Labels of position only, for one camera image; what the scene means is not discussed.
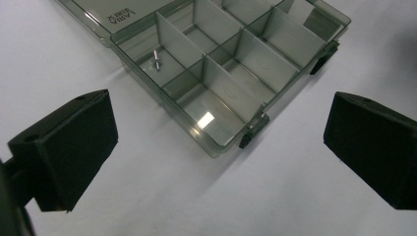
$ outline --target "storage case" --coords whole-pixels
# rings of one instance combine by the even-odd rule
[[[350,23],[321,0],[59,1],[213,157],[244,148]]]

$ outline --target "screw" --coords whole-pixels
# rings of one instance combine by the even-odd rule
[[[161,63],[160,63],[160,58],[158,57],[156,50],[153,51],[153,60],[154,60],[156,71],[159,71]]]

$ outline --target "small metal screw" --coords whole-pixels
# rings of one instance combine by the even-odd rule
[[[153,60],[154,60],[156,71],[159,71],[161,63],[160,63],[160,58],[158,57],[156,50],[153,51]]]

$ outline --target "transparent compartment box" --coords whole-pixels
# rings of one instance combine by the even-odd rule
[[[254,138],[350,24],[321,0],[59,1],[213,157]]]

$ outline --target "screw hole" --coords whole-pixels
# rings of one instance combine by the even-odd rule
[[[25,142],[32,142],[35,141],[37,138],[39,138],[39,135],[31,135],[31,136],[27,136],[25,138]]]
[[[86,97],[85,97],[85,96],[79,96],[79,97],[76,97],[76,100],[84,100],[84,99],[86,99]]]

